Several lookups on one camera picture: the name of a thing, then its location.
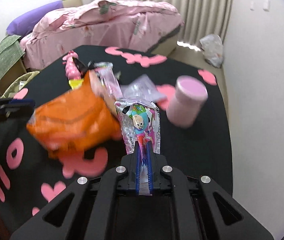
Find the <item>cartoon character wrapper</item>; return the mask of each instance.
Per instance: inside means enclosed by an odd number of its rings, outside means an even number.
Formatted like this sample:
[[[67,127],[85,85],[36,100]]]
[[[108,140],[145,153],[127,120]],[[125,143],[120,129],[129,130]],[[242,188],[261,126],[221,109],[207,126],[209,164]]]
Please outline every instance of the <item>cartoon character wrapper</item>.
[[[134,152],[138,141],[141,154],[140,183],[148,181],[146,143],[152,142],[153,151],[160,153],[160,119],[157,106],[139,97],[121,99],[115,102],[127,154]]]

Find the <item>pink cylindrical jar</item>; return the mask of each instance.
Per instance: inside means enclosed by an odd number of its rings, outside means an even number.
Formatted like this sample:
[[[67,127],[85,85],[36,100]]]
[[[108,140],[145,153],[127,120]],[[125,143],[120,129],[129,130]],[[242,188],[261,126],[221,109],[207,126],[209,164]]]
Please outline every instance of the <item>pink cylindrical jar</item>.
[[[166,109],[166,116],[175,126],[191,127],[207,100],[206,87],[196,78],[180,76],[175,89],[175,94]]]

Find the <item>pink blanket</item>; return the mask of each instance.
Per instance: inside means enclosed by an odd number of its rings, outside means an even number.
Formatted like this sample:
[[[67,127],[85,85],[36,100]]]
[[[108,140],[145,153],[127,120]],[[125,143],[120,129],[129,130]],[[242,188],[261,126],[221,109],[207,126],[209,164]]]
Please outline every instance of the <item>pink blanket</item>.
[[[26,68],[43,69],[81,45],[146,52],[181,24],[177,9],[166,2],[95,0],[47,13],[20,45]]]

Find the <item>metal bolt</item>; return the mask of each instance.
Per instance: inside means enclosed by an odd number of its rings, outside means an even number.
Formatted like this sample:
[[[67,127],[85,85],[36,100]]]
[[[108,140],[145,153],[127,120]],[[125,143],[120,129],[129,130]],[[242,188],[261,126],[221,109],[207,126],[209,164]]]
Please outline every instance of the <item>metal bolt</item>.
[[[166,166],[164,166],[164,167],[162,168],[162,170],[163,170],[164,172],[171,172],[171,171],[173,170],[173,168],[172,168],[171,166],[166,165]]]
[[[124,166],[119,166],[119,167],[116,167],[115,170],[118,173],[123,173],[123,172],[125,172],[126,168]]]
[[[79,177],[78,178],[78,183],[81,184],[81,185],[83,185],[87,182],[88,182],[88,179],[86,177]]]
[[[201,177],[201,181],[203,183],[210,183],[211,182],[211,178],[209,176],[202,176]]]

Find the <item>orange plastic bag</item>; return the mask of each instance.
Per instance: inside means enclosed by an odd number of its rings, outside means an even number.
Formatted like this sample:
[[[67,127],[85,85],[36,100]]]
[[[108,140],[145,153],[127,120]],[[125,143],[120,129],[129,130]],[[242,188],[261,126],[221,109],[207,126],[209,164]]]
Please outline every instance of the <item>orange plastic bag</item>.
[[[103,99],[92,92],[89,73],[81,87],[38,107],[26,128],[54,159],[70,150],[90,149],[121,132]]]

